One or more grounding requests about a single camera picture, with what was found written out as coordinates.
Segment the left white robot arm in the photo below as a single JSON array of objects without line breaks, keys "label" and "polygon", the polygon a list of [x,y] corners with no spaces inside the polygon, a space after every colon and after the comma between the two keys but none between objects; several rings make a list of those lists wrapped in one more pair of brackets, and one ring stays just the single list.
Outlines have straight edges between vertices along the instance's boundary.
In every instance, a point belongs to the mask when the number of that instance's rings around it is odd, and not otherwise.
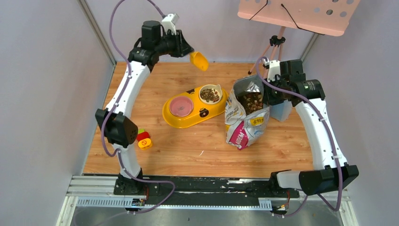
[{"label": "left white robot arm", "polygon": [[184,57],[194,52],[182,31],[176,29],[174,19],[145,21],[141,32],[128,57],[124,58],[127,67],[115,95],[105,109],[97,109],[95,113],[104,151],[110,157],[116,156],[120,164],[114,189],[114,194],[118,195],[140,194],[146,182],[134,147],[138,127],[130,119],[142,85],[160,56]]}]

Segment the yellow plastic scoop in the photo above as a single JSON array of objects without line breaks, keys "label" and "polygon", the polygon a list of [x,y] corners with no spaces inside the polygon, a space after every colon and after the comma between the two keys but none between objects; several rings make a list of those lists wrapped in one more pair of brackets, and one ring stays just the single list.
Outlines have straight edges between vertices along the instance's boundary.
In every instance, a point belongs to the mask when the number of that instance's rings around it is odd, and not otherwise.
[{"label": "yellow plastic scoop", "polygon": [[202,71],[206,71],[209,67],[208,60],[198,51],[190,53],[190,63]]}]

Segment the pet food bag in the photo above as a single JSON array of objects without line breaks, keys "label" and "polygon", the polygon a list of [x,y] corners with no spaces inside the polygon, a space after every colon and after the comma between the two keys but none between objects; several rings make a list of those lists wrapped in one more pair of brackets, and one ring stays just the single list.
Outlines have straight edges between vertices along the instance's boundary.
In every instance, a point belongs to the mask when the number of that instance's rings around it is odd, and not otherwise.
[{"label": "pet food bag", "polygon": [[235,81],[225,104],[226,143],[242,150],[264,134],[271,107],[263,102],[263,82],[257,75]]}]

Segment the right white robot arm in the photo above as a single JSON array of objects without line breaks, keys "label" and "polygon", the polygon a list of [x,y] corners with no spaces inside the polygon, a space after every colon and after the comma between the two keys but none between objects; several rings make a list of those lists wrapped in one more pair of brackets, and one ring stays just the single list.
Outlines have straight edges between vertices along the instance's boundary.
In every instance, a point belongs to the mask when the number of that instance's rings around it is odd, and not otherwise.
[{"label": "right white robot arm", "polygon": [[327,114],[326,96],[319,80],[307,80],[300,59],[280,62],[261,59],[268,75],[263,82],[263,102],[270,106],[289,101],[300,116],[312,151],[313,170],[273,172],[268,184],[274,196],[287,189],[306,195],[341,192],[359,176],[350,165],[334,136]]}]

